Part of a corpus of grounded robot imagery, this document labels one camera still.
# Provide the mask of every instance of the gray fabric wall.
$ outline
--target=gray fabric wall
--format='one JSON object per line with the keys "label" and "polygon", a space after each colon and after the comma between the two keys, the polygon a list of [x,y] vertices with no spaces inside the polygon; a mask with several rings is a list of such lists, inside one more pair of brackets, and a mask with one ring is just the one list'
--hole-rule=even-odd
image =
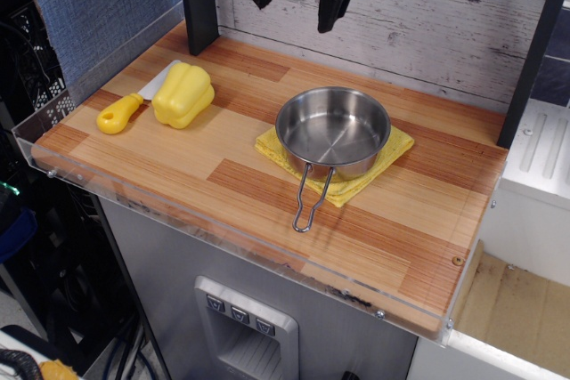
{"label": "gray fabric wall", "polygon": [[36,0],[79,104],[183,18],[182,0]]}

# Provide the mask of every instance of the stainless steel pot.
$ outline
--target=stainless steel pot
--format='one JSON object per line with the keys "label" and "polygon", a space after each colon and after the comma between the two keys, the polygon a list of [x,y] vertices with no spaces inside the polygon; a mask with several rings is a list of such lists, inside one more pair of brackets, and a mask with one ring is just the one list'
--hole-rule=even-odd
{"label": "stainless steel pot", "polygon": [[[352,180],[366,173],[390,135],[390,118],[369,95],[340,86],[315,88],[287,101],[275,122],[277,137],[288,161],[303,173],[297,194],[293,228],[311,229],[314,213],[324,201],[329,184]],[[322,195],[309,213],[306,227],[297,223],[303,212],[305,180],[325,180]]]}

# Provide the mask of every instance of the white wood panel wall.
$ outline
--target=white wood panel wall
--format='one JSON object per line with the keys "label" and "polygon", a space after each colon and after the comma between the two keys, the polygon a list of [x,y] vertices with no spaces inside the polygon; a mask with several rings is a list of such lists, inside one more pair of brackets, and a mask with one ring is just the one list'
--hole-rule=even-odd
{"label": "white wood panel wall", "polygon": [[417,91],[506,111],[544,0],[351,0],[331,32],[319,0],[216,0],[221,33]]}

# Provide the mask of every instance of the pot handle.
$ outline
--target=pot handle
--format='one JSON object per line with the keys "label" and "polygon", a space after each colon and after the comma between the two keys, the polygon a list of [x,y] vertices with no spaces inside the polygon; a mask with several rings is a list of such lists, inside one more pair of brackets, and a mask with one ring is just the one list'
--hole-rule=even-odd
{"label": "pot handle", "polygon": [[311,229],[311,226],[313,225],[314,212],[317,210],[319,206],[322,205],[322,202],[324,202],[324,198],[327,196],[327,190],[329,189],[330,180],[332,179],[332,175],[334,175],[335,173],[335,168],[332,167],[329,170],[329,175],[327,175],[327,181],[324,183],[324,187],[322,188],[321,198],[311,208],[311,212],[309,213],[309,220],[307,221],[306,227],[304,227],[304,229],[301,229],[300,227],[297,226],[297,222],[299,221],[301,213],[303,213],[303,207],[304,207],[301,195],[303,194],[303,188],[305,187],[306,175],[312,169],[313,165],[307,162],[305,164],[305,170],[303,171],[303,177],[301,178],[301,185],[299,186],[299,192],[297,194],[297,202],[299,205],[299,209],[297,210],[297,214],[295,215],[295,219],[293,220],[293,229],[295,229],[299,233],[305,233],[306,231],[309,231]]}

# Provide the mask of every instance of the wood grain surface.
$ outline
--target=wood grain surface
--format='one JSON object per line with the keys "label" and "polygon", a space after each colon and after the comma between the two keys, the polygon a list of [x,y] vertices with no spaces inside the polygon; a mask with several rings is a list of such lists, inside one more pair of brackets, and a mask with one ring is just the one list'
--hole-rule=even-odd
{"label": "wood grain surface", "polygon": [[[39,140],[37,162],[438,336],[462,273],[452,260],[469,257],[507,155],[494,143],[504,117],[227,38],[193,57],[185,31],[173,29]],[[172,60],[210,74],[211,106],[183,130],[160,124],[147,101],[124,132],[97,129],[99,111]],[[285,101],[325,85],[377,98],[415,145],[347,205],[325,202],[313,228],[299,234],[291,227],[299,183],[254,143]],[[305,202],[317,198],[310,192]]]}

